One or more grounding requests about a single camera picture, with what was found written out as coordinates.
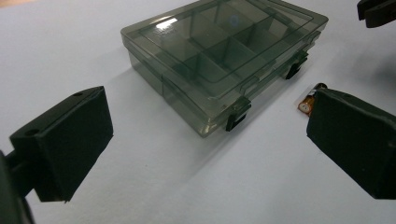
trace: small orange component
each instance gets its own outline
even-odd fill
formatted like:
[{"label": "small orange component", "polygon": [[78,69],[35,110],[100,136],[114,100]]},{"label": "small orange component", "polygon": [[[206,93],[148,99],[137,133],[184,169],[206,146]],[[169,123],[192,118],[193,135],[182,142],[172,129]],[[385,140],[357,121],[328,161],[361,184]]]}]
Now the small orange component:
[{"label": "small orange component", "polygon": [[298,109],[305,113],[307,116],[311,115],[312,110],[314,109],[314,102],[315,102],[315,92],[319,89],[327,89],[326,84],[319,83],[317,84],[314,89],[312,89],[308,95],[306,95],[305,99],[298,104]]}]

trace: plastic box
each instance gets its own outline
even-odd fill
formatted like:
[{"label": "plastic box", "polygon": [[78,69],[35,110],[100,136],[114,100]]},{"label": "plastic box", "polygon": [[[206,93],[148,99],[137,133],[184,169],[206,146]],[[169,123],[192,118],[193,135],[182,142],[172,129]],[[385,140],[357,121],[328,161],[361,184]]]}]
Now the plastic box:
[{"label": "plastic box", "polygon": [[203,0],[121,34],[143,78],[205,137],[230,131],[267,83],[298,72],[327,21],[278,0]]}]

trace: transparent plastic box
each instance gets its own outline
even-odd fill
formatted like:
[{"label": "transparent plastic box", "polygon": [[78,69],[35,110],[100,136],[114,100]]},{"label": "transparent plastic box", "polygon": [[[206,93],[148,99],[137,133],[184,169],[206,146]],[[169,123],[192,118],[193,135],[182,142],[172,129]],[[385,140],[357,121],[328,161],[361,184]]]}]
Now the transparent plastic box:
[{"label": "transparent plastic box", "polygon": [[306,61],[328,19],[278,0],[203,0],[121,30],[143,78],[202,137],[230,131]]}]

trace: white table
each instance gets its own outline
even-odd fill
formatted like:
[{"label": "white table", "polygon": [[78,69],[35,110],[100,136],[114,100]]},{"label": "white table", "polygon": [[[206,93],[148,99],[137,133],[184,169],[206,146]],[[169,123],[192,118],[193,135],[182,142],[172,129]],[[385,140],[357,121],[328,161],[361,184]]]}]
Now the white table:
[{"label": "white table", "polygon": [[192,0],[50,1],[0,8],[0,148],[68,95],[106,87],[114,138],[70,203],[27,200],[42,223],[395,223],[306,137],[296,106],[318,82],[396,114],[396,22],[356,1],[290,0],[329,17],[297,77],[258,96],[231,133],[201,138],[132,69],[120,29]]}]

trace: compartment organizer box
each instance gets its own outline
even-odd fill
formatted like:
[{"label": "compartment organizer box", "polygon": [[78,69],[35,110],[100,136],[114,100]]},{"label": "compartment organizer box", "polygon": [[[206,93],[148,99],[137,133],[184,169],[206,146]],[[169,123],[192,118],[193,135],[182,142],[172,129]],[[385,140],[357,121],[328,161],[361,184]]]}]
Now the compartment organizer box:
[{"label": "compartment organizer box", "polygon": [[294,76],[327,21],[279,0],[202,0],[121,35],[143,78],[205,137],[233,129],[272,79]]}]

